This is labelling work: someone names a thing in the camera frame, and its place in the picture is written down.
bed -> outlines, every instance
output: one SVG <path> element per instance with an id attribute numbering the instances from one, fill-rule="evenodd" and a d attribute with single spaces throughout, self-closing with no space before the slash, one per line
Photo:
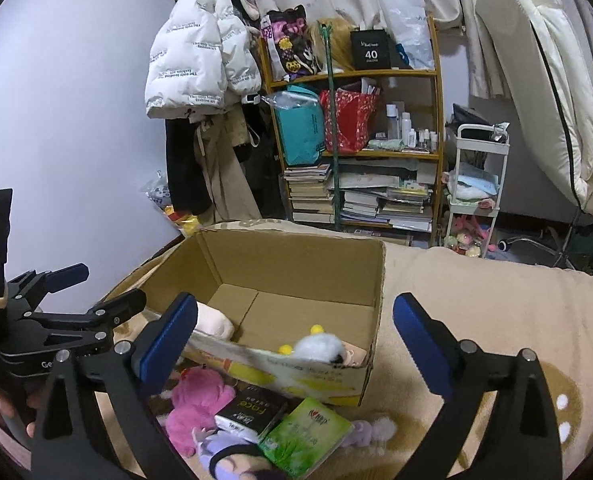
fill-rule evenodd
<path id="1" fill-rule="evenodd" d="M 526 144 L 563 194 L 593 215 L 593 83 L 561 0 L 477 0 Z"/>
<path id="2" fill-rule="evenodd" d="M 350 236 L 276 220 L 235 222 L 215 228 Z M 430 316 L 442 320 L 456 338 L 471 338 L 489 352 L 515 354 L 524 347 L 537 352 L 558 406 L 563 466 L 568 476 L 593 446 L 593 276 L 465 258 L 443 248 L 420 250 L 390 243 L 385 247 L 384 315 L 375 367 L 362 406 L 339 408 L 339 412 L 351 419 L 387 412 L 398 423 L 399 431 L 383 456 L 367 450 L 351 454 L 340 450 L 311 478 L 394 478 L 438 413 L 441 399 L 427 391 L 389 315 L 395 297 L 407 291 L 413 292 Z M 115 338 L 134 337 L 144 324 L 144 319 L 135 319 L 119 327 Z M 119 457 L 124 466 L 138 472 L 107 399 L 99 395 Z M 491 396 L 483 401 L 474 431 L 453 472 L 472 460 L 492 403 Z M 209 479 L 194 459 L 188 463 L 199 478 Z"/>

rolling cart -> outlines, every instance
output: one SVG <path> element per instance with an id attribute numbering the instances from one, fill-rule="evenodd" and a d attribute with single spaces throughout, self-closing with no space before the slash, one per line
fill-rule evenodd
<path id="1" fill-rule="evenodd" d="M 503 184 L 505 183 L 505 173 L 508 167 L 508 154 L 510 153 L 510 135 L 507 135 L 505 142 L 492 142 L 490 140 L 464 139 L 462 136 L 464 130 L 482 130 L 484 132 L 494 133 L 498 130 L 496 126 L 485 126 L 483 124 L 462 124 L 457 131 L 457 164 L 455 166 L 455 178 L 459 180 L 459 167 L 461 166 L 461 152 L 463 150 L 470 150 L 474 152 L 492 153 L 494 155 L 501 155 L 503 157 L 503 169 L 499 175 L 499 192 L 497 193 L 495 206 L 492 209 L 483 209 L 478 205 L 465 205 L 457 200 L 452 195 L 448 195 L 448 206 L 450 216 L 448 220 L 448 230 L 444 240 L 444 246 L 448 246 L 448 237 L 452 229 L 454 215 L 472 215 L 478 217 L 491 218 L 492 224 L 488 229 L 488 235 L 481 248 L 481 257 L 485 258 L 488 245 L 492 239 L 494 226 L 496 224 L 497 216 L 499 215 L 499 204 L 501 203 L 501 195 L 503 193 Z"/>

white plush toy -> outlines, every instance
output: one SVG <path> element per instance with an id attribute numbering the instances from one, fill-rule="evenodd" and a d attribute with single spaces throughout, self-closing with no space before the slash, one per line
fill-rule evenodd
<path id="1" fill-rule="evenodd" d="M 292 350 L 292 357 L 323 363 L 342 364 L 347 350 L 334 334 L 321 332 L 301 339 Z"/>
<path id="2" fill-rule="evenodd" d="M 197 301 L 196 306 L 198 306 L 198 320 L 196 321 L 195 330 L 214 336 L 217 339 L 230 341 L 232 334 L 234 334 L 232 321 L 227 319 L 220 310 L 205 303 Z"/>

human hand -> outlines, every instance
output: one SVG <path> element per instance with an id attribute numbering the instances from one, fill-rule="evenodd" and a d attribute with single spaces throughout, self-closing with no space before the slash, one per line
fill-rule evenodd
<path id="1" fill-rule="evenodd" d="M 30 408 L 38 410 L 38 407 L 41 403 L 41 393 L 42 389 L 28 396 L 27 404 Z M 17 412 L 14 409 L 14 405 L 10 401 L 9 397 L 6 395 L 6 393 L 0 390 L 0 424 L 4 424 L 2 416 L 6 416 L 7 418 L 14 418 L 14 416 L 16 416 L 16 413 Z M 28 432 L 28 436 L 30 438 L 34 436 L 34 427 L 35 423 L 30 422 L 26 428 L 26 431 Z"/>

white wall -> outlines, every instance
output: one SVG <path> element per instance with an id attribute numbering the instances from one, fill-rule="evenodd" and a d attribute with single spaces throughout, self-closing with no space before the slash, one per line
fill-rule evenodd
<path id="1" fill-rule="evenodd" d="M 510 100 L 483 100 L 470 97 L 468 86 L 467 40 L 455 31 L 441 34 L 441 70 L 446 120 L 452 104 L 475 108 L 493 123 L 509 122 L 510 155 L 501 197 L 501 210 L 547 220 L 570 222 L 575 206 L 539 169 L 523 139 L 516 108 Z"/>
<path id="2" fill-rule="evenodd" d="M 84 262 L 44 306 L 83 312 L 177 236 L 139 189 L 164 169 L 145 115 L 149 49 L 173 0 L 5 0 L 0 188 L 12 187 L 6 274 Z"/>

